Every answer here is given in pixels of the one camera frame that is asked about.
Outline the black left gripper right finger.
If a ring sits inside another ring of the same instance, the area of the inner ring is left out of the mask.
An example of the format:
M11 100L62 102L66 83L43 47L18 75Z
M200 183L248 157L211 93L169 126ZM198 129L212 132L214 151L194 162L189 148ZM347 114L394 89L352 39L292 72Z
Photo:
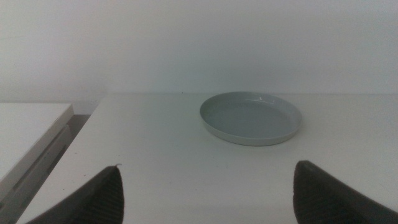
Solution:
M397 223L397 212L352 189L310 161L296 164L293 193L298 223Z

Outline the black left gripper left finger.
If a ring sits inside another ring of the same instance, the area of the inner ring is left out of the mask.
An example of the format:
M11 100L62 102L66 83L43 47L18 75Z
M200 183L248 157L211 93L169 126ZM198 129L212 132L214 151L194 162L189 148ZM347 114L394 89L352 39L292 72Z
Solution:
M37 224L121 224L124 219L124 191L121 173L108 166L70 196L37 216Z

